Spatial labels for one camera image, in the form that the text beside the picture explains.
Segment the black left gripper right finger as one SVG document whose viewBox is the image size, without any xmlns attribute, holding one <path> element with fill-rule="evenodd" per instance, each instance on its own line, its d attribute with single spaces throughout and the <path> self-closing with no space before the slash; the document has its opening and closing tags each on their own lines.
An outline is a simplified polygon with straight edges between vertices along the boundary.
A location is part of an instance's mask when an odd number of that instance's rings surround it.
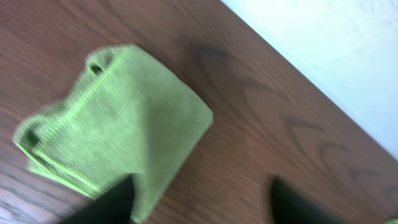
<svg viewBox="0 0 398 224">
<path fill-rule="evenodd" d="M 343 223 L 279 177 L 274 177 L 271 182 L 269 204 L 275 224 Z"/>
</svg>

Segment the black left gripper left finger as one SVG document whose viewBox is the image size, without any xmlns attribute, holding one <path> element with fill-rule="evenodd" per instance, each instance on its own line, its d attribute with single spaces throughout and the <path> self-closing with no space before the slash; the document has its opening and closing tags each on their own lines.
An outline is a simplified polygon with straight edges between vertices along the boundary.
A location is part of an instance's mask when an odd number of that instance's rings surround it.
<svg viewBox="0 0 398 224">
<path fill-rule="evenodd" d="M 131 174 L 60 224 L 129 224 L 134 205 Z"/>
</svg>

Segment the light green microfiber cloth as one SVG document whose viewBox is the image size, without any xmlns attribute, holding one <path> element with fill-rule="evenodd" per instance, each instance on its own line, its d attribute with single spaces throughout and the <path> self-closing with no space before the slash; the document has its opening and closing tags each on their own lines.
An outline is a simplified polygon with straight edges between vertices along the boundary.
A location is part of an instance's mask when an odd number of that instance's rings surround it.
<svg viewBox="0 0 398 224">
<path fill-rule="evenodd" d="M 91 198 L 134 175 L 131 218 L 146 221 L 213 122 L 203 100 L 133 44 L 90 53 L 69 94 L 23 121 L 29 170 Z"/>
</svg>

